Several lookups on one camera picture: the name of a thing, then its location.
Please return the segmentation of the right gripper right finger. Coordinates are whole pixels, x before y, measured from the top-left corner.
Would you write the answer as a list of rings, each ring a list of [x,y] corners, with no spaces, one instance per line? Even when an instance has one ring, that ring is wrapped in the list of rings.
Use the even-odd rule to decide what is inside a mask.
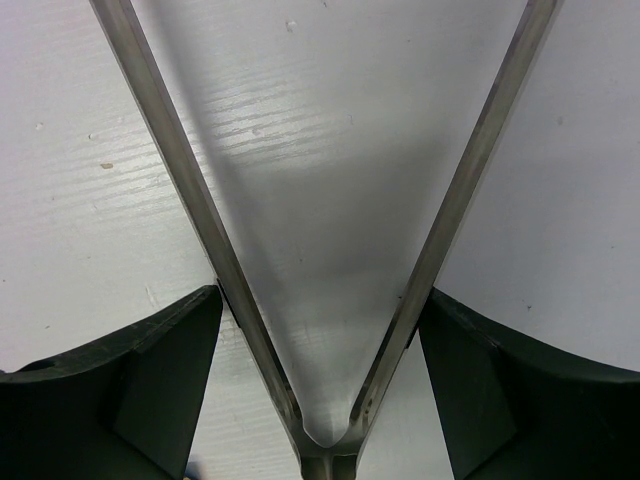
[[[638,372],[555,348],[439,290],[419,337],[455,478],[638,478]]]

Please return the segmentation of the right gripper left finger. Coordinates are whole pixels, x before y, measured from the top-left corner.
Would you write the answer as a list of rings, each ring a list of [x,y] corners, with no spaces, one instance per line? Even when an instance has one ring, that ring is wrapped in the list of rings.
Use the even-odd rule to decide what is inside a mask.
[[[1,375],[4,479],[181,479],[223,302],[204,286],[163,310]]]

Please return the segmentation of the metal tongs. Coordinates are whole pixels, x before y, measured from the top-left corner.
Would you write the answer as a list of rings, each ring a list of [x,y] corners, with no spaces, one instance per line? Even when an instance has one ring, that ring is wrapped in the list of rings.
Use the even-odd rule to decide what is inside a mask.
[[[356,478],[361,453],[384,396],[417,329],[422,309],[557,5],[555,1],[530,1],[526,4],[399,305],[358,391],[347,431],[335,445],[322,447],[304,429],[299,402],[267,332],[132,3],[92,2],[91,7],[217,275],[227,304],[243,332],[298,457],[303,478]]]

